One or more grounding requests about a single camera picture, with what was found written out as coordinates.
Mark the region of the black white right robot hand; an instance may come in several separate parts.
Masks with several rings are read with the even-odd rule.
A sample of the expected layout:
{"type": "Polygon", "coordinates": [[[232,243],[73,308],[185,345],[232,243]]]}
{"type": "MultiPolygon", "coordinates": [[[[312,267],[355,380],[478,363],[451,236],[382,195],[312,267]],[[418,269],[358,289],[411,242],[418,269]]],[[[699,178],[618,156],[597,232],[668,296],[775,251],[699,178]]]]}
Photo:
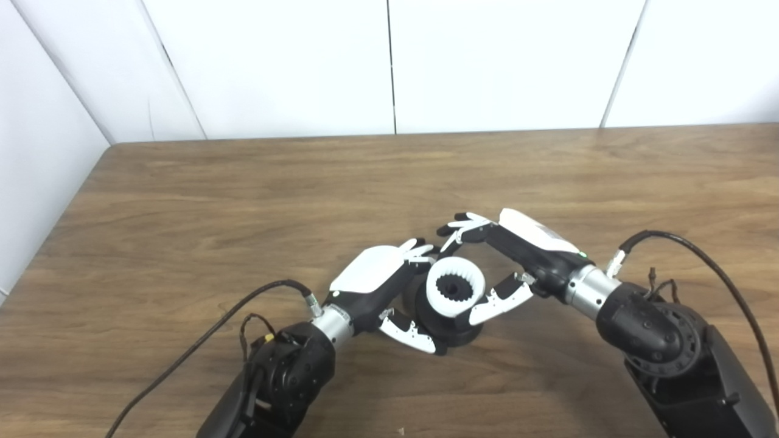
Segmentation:
{"type": "Polygon", "coordinates": [[[466,242],[484,242],[523,270],[510,274],[466,311],[470,326],[514,310],[534,294],[555,297],[595,321],[612,290],[610,280],[604,290],[596,286],[606,275],[574,244],[517,210],[504,208],[498,221],[459,213],[436,233],[448,238],[441,256],[453,255],[466,242]]]}

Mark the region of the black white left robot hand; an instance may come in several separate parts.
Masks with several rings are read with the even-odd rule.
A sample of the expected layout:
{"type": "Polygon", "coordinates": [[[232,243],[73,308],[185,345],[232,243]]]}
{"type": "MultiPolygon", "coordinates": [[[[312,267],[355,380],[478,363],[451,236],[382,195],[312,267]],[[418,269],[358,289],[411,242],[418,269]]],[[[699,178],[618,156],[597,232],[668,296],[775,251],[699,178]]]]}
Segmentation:
{"type": "Polygon", "coordinates": [[[448,350],[411,317],[391,303],[426,273],[439,248],[423,238],[400,246],[365,249],[329,285],[322,313],[312,324],[339,349],[361,333],[381,331],[393,340],[426,354],[443,356],[448,350]]]}

